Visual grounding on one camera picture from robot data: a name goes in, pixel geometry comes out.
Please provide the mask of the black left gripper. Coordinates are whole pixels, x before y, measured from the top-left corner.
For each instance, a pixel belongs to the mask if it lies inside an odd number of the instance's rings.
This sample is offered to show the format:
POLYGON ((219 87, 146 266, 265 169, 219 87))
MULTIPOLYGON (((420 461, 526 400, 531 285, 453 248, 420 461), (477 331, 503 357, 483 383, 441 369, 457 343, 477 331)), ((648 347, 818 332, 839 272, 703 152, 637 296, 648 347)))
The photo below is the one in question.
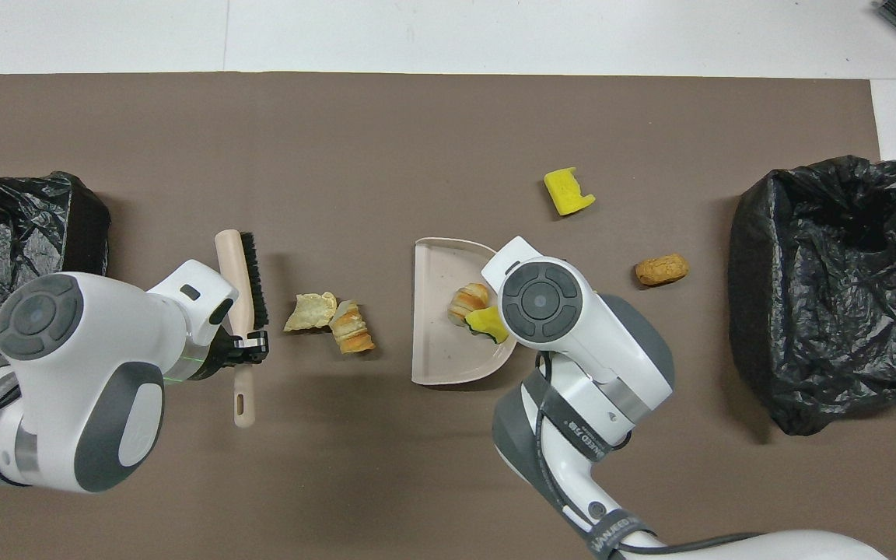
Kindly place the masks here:
POLYGON ((261 364, 269 354, 269 334, 249 332, 245 336, 217 331, 203 361, 203 378, 210 378, 224 366, 261 364))

